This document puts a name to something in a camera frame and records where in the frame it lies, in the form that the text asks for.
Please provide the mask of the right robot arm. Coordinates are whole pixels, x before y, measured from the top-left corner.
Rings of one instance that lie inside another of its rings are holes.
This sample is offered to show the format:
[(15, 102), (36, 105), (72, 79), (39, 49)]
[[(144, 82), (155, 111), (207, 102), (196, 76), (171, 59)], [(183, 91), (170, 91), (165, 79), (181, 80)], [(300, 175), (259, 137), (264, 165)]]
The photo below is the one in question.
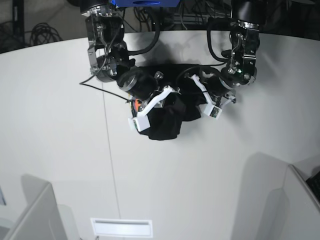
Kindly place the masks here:
[(133, 100), (154, 106), (173, 92), (169, 86), (161, 87), (155, 75), (136, 66), (135, 56), (150, 52), (160, 38), (160, 22), (151, 7), (145, 6), (143, 10), (154, 22), (153, 39), (139, 50), (129, 50), (124, 40), (127, 7), (112, 0), (84, 0), (80, 10), (86, 17), (87, 54), (92, 77), (102, 83), (115, 82)]

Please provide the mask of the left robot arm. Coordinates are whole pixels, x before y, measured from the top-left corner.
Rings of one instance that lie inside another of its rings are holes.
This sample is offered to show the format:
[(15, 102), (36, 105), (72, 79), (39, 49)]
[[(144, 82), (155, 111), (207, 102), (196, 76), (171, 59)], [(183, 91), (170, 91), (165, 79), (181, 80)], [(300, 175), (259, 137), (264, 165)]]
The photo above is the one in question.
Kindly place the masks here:
[[(204, 81), (205, 90), (216, 101), (225, 97), (231, 101), (233, 90), (238, 85), (244, 86), (257, 75), (256, 53), (260, 47), (260, 28), (267, 21), (266, 0), (233, 0), (230, 17), (209, 18), (206, 28), (206, 40), (211, 56), (223, 65), (221, 70), (215, 66), (193, 66), (180, 73), (176, 78), (179, 83), (183, 78), (198, 69), (199, 73), (212, 74)], [(229, 26), (230, 50), (217, 56), (212, 46), (212, 30), (216, 27)]]

